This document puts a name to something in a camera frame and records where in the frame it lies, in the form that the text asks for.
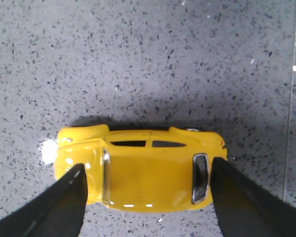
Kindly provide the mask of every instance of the toy car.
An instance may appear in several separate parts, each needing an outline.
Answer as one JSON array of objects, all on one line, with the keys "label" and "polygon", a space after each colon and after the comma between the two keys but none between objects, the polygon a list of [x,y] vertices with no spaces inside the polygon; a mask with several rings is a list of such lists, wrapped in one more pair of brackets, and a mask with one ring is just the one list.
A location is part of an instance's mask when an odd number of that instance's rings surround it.
[{"label": "toy car", "polygon": [[55,177],[83,163],[87,204],[124,211],[171,212],[212,202],[214,157],[226,159],[224,140],[197,129],[110,131],[105,124],[58,133]]}]

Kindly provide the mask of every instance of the gray floor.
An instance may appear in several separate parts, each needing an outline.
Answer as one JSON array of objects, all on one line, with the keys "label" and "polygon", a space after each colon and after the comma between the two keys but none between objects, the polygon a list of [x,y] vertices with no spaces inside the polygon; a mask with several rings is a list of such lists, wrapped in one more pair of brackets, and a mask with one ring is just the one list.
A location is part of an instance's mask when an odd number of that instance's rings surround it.
[{"label": "gray floor", "polygon": [[[220,133],[229,160],[296,206],[296,0],[0,1],[0,218],[54,182],[64,126]],[[82,237],[220,237],[213,206],[87,207]]]}]

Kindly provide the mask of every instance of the car window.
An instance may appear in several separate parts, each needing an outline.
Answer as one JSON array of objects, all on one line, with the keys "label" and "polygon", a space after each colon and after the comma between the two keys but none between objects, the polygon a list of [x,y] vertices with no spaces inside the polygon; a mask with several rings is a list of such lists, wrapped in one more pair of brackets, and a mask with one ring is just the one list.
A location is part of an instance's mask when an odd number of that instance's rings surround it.
[{"label": "car window", "polygon": [[153,141],[152,147],[185,147],[186,144],[180,142],[168,142],[168,141]]},{"label": "car window", "polygon": [[127,147],[144,147],[146,141],[116,141],[111,142],[115,146],[127,146]]}]

